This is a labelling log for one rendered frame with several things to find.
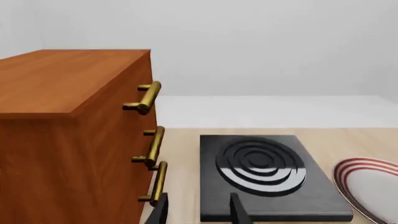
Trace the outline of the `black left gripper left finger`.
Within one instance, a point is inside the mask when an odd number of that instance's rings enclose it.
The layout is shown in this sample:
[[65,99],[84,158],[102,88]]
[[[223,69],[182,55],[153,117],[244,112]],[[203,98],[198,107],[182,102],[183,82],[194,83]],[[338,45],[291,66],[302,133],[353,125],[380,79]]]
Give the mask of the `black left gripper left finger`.
[[155,207],[147,218],[145,224],[166,224],[169,212],[169,198],[167,193],[162,193]]

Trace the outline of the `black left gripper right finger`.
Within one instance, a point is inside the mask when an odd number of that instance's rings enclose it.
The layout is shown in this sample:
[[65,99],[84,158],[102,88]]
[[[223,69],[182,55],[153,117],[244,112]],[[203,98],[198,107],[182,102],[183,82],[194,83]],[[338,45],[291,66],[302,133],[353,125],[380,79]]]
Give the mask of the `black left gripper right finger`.
[[230,194],[229,208],[232,224],[251,224],[251,219],[245,211],[238,194]]

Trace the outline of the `flat black stove plate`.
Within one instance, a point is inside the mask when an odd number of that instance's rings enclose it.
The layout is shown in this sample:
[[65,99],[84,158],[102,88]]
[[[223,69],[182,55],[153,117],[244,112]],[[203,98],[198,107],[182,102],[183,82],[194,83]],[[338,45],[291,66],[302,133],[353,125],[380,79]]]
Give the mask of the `flat black stove plate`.
[[293,135],[200,136],[200,220],[229,222],[237,195],[254,222],[350,222],[353,213]]

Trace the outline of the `white plate with red rings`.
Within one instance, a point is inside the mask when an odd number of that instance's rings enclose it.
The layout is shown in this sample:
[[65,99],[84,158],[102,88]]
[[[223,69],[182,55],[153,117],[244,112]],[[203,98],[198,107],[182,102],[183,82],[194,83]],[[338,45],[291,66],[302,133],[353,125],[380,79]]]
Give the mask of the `white plate with red rings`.
[[398,164],[368,157],[347,158],[332,168],[344,199],[373,224],[398,224]]

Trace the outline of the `wooden cabinet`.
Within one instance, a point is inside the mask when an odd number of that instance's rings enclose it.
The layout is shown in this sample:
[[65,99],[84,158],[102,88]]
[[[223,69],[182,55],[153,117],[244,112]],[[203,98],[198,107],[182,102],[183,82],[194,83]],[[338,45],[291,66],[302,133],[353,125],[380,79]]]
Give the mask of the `wooden cabinet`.
[[38,50],[0,59],[0,224],[139,224],[155,112],[149,50]]

